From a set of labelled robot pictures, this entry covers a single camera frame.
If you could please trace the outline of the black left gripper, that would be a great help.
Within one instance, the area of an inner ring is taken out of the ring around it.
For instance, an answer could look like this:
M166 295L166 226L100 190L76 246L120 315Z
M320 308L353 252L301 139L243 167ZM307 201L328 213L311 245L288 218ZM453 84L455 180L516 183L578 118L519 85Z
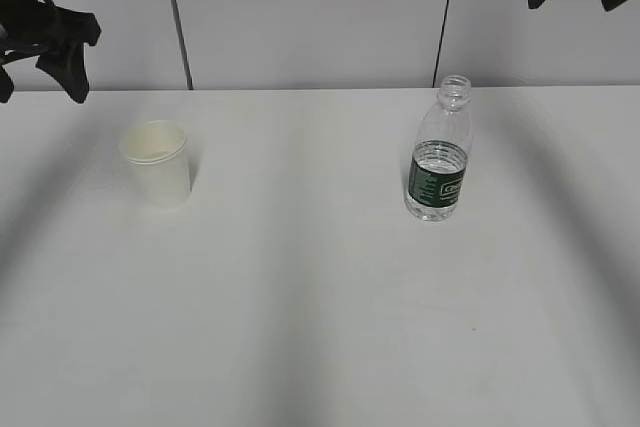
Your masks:
M7 103L15 88L5 66L39 55L36 67L74 102L84 102L90 90L84 44L95 47L101 33L91 12L58 7L52 0L1 0L1 102Z

